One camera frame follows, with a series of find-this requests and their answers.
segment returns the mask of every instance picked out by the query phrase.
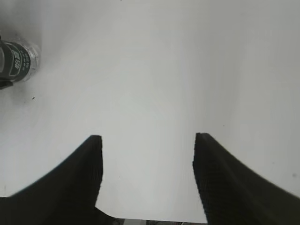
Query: black object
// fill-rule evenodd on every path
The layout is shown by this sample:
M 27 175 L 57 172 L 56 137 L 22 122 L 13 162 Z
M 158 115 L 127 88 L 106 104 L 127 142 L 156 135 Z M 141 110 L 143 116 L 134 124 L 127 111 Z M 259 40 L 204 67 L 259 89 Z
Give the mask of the black object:
M 0 90 L 13 86 L 11 81 L 1 80 L 0 79 Z
M 46 176 L 0 199 L 0 224 L 110 225 L 113 218 L 95 208 L 102 174 L 102 140 L 91 136 Z
M 300 224 L 300 199 L 251 171 L 209 134 L 197 134 L 194 173 L 209 225 Z

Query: bottle label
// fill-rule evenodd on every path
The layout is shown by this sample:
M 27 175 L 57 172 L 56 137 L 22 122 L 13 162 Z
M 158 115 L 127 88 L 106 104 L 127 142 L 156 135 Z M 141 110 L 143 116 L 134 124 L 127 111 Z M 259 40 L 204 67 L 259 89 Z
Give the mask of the bottle label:
M 4 54 L 4 68 L 0 71 L 0 78 L 20 81 L 29 72 L 31 61 L 26 49 L 15 42 L 0 41 Z

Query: bottle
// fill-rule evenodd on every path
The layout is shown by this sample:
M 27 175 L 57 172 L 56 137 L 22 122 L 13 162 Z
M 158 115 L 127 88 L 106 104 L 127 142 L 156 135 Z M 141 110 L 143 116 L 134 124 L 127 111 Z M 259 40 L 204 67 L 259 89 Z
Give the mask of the bottle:
M 39 52 L 37 46 L 20 38 L 0 39 L 0 90 L 33 76 L 39 67 Z

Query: dark green label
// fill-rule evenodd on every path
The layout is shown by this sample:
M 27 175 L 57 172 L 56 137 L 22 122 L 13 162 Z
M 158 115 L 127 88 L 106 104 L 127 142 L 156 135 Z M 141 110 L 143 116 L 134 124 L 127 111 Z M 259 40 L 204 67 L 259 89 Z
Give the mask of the dark green label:
M 4 42 L 13 54 L 13 65 L 10 76 L 17 76 L 17 80 L 23 79 L 30 70 L 30 56 L 25 48 L 14 42 Z
M 4 60 L 2 60 L 4 68 L 0 71 L 0 79 L 22 80 L 28 74 L 31 66 L 28 52 L 23 46 L 15 42 L 0 42 L 4 56 Z

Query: white table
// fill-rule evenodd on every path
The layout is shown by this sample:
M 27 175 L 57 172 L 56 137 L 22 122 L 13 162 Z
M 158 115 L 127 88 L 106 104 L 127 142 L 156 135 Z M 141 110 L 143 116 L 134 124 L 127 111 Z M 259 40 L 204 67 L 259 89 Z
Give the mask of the white table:
M 300 196 L 299 8 L 296 0 L 0 0 L 1 17 L 42 48 L 39 73 L 0 92 L 0 195 L 98 134 L 101 210 L 205 222 L 192 170 L 195 133 L 205 131 Z

